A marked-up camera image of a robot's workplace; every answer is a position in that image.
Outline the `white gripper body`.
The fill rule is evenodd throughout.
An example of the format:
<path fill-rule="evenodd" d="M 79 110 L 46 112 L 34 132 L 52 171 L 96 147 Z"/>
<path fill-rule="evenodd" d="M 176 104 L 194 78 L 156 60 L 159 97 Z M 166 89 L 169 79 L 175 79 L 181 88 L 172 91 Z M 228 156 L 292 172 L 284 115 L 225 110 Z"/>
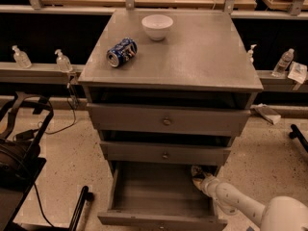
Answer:
<path fill-rule="evenodd" d="M 217 177 L 211 175 L 205 178 L 201 183 L 201 191 L 209 197 L 216 196 L 216 187 L 220 183 Z"/>

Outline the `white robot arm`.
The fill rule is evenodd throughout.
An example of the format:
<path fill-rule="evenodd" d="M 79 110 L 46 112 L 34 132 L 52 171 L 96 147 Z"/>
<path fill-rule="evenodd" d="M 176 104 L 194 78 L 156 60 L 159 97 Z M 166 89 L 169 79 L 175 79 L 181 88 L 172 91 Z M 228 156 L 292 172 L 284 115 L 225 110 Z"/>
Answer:
<path fill-rule="evenodd" d="M 242 212 L 260 231 L 308 231 L 308 207 L 288 197 L 274 197 L 267 205 L 210 175 L 193 178 L 194 185 L 229 216 Z"/>

